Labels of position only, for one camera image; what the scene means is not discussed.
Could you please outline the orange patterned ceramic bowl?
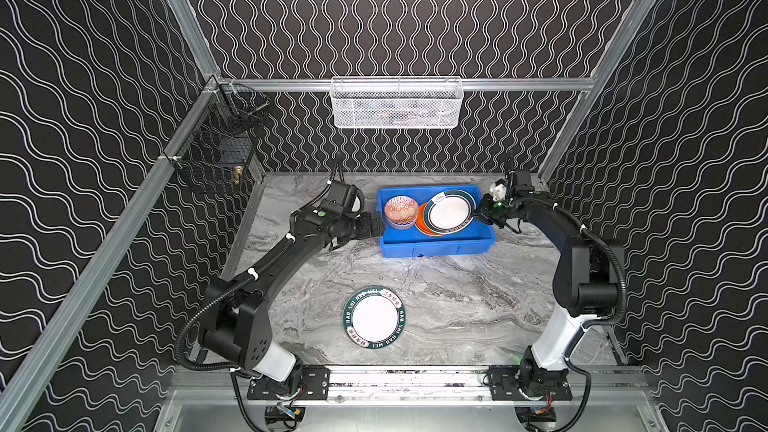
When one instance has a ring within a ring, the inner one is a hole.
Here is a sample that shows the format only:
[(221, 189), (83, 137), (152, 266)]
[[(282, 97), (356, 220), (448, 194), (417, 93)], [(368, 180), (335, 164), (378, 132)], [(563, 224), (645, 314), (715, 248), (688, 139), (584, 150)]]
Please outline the orange patterned ceramic bowl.
[(416, 221), (419, 207), (420, 205), (413, 198), (398, 195), (385, 203), (384, 214), (388, 221)]

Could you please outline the white plate green red rim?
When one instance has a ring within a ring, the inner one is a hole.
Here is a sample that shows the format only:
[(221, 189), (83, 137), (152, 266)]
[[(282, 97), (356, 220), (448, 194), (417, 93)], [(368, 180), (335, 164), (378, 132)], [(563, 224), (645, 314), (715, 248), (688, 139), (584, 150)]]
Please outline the white plate green red rim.
[(469, 192), (461, 189), (446, 190), (424, 204), (422, 220), (430, 232), (450, 235), (469, 226), (475, 207), (476, 201)]

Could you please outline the lavender ceramic bowl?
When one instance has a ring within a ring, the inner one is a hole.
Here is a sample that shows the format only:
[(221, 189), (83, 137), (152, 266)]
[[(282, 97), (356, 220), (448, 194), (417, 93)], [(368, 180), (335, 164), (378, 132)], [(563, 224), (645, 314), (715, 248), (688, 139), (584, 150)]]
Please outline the lavender ceramic bowl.
[(387, 221), (387, 226), (394, 228), (396, 230), (407, 230), (411, 227), (413, 227), (415, 224), (415, 220), (411, 221), (405, 221), (405, 222), (399, 222), (399, 221)]

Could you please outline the green rim lettered plate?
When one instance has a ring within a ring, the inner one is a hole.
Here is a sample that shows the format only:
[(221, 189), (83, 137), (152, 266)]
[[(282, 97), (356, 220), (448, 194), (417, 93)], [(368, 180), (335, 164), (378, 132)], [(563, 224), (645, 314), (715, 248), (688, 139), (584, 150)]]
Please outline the green rim lettered plate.
[(375, 285), (356, 291), (346, 302), (342, 326), (357, 346), (377, 350), (391, 346), (403, 334), (406, 308), (392, 289)]

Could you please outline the orange plate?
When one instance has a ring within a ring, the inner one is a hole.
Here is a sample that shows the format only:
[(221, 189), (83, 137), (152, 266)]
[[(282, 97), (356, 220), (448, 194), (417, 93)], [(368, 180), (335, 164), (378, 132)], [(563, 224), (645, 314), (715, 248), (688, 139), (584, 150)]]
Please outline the orange plate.
[(442, 233), (435, 232), (433, 229), (431, 229), (425, 222), (424, 219), (424, 211), (425, 211), (426, 204), (423, 203), (420, 205), (417, 219), (415, 222), (415, 227), (424, 235), (428, 237), (441, 237)]

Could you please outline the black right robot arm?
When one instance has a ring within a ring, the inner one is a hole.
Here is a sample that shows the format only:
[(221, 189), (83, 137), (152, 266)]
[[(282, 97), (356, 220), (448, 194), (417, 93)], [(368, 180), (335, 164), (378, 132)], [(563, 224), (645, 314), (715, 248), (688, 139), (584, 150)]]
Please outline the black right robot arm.
[(505, 171), (473, 217), (500, 229), (511, 220), (531, 224), (560, 253), (552, 279), (556, 307), (530, 347), (528, 361), (535, 370), (570, 368), (570, 356), (589, 328), (624, 320), (628, 284), (623, 248), (597, 235), (550, 194), (536, 190), (529, 171)]

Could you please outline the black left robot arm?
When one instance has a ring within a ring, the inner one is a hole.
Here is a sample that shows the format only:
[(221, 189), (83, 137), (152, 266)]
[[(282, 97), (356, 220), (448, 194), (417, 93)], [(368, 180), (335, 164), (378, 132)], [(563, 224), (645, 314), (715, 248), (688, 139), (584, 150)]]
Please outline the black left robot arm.
[(296, 391), (302, 366), (273, 338), (272, 303), (321, 251), (378, 238), (384, 231), (381, 215), (365, 210), (361, 189), (345, 181), (342, 158), (337, 156), (324, 188), (290, 214), (287, 233), (272, 249), (233, 278), (211, 280), (201, 307), (178, 333), (176, 363), (198, 372), (260, 374)]

